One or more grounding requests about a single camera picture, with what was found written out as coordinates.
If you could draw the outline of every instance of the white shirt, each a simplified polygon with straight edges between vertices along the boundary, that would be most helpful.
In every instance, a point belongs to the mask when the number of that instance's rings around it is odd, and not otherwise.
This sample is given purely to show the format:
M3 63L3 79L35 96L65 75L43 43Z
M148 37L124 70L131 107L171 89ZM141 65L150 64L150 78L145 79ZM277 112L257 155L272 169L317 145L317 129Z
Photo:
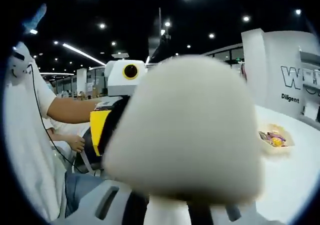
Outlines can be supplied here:
M54 128L56 134L61 135L78 135L83 137L90 128L90 122L70 124L53 120L51 117L42 118L46 129Z
M56 95L42 79L33 61L34 84L42 117ZM4 134L17 179L33 207L47 221L55 220L64 207L65 168L53 155L41 122L34 94L31 67L21 78L9 72L4 91Z

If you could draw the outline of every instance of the jeans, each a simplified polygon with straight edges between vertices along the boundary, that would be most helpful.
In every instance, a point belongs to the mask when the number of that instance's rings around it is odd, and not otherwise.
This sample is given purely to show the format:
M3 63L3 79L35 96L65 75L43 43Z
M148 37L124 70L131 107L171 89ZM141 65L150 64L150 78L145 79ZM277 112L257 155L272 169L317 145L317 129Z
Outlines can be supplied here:
M104 181L97 176L68 171L65 173L64 178L66 196L65 217L74 213L79 207L80 200Z

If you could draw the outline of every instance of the white table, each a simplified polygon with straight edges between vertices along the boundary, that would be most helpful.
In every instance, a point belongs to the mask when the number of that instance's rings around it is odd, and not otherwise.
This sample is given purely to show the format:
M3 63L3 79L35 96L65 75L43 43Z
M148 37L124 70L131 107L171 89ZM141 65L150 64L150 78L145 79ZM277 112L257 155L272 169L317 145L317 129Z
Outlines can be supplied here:
M320 131L292 117L256 106L258 121L282 126L295 147L289 157L264 157L264 190L257 211L268 220L289 224L300 216L319 185Z

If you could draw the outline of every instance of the ceiling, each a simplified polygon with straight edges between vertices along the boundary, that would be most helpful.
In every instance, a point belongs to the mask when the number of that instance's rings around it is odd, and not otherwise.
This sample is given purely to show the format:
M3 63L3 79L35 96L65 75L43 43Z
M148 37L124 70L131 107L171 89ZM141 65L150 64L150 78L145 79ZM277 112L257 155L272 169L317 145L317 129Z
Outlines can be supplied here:
M145 61L149 55L148 37L159 8L163 28L165 22L171 23L171 39L158 54L158 60L176 53L202 54L241 43L241 32L256 28L265 32L309 30L304 11L299 16L295 13L301 8L299 0L41 1L46 3L47 11L36 28L38 33L24 38L31 54L37 56L40 72L74 73L80 68L101 66L63 47L63 43L103 63L119 52ZM250 21L244 22L244 16L249 16ZM101 23L105 24L104 29L100 28Z

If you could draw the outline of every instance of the white fuzzy object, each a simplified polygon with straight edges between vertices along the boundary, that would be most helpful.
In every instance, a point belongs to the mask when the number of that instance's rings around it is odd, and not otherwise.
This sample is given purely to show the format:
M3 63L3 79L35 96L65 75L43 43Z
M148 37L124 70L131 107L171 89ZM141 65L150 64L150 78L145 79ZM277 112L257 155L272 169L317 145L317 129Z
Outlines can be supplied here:
M254 103L239 75L214 58L182 56L137 86L103 163L145 193L247 202L261 187L258 144Z

